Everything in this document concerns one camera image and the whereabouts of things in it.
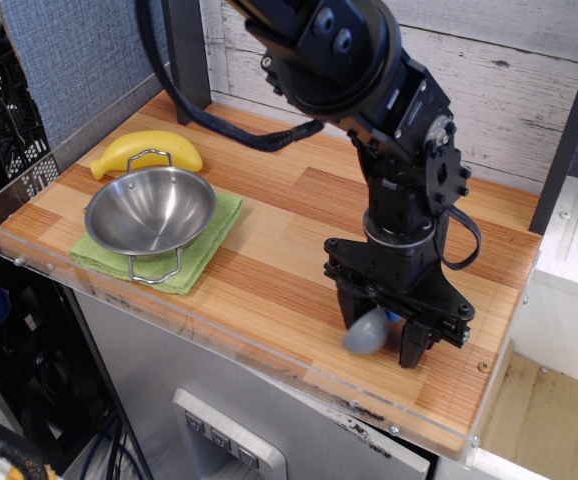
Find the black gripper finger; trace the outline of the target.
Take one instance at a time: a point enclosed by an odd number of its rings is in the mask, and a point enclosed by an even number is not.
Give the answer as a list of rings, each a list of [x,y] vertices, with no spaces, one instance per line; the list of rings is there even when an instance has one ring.
[[[418,321],[407,322],[402,330],[400,366],[415,369],[425,352],[442,338],[440,331]]]
[[[337,297],[347,329],[350,329],[360,317],[375,308],[375,304],[356,288],[338,284]]]

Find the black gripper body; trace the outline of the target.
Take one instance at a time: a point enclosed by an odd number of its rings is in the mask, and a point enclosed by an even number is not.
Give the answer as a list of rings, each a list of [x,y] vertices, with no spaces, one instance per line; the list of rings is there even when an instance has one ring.
[[[380,228],[365,221],[364,242],[330,238],[324,249],[325,275],[338,284],[356,288],[376,307],[391,310],[407,322],[418,321],[440,331],[457,348],[470,335],[475,309],[446,279],[442,268],[462,270],[476,258],[461,262],[444,256],[449,221],[427,220],[410,235]]]

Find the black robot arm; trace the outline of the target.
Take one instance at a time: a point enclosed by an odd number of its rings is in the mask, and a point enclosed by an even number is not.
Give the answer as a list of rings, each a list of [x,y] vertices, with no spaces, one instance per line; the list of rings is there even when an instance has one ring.
[[[380,349],[389,321],[404,321],[400,364],[418,365],[440,341],[466,343],[474,307],[445,278],[451,221],[471,172],[455,145],[446,94],[403,49],[380,1],[238,1],[246,30],[266,49],[275,92],[307,116],[343,130],[368,187],[364,241],[331,238],[326,275],[337,286],[345,347]]]

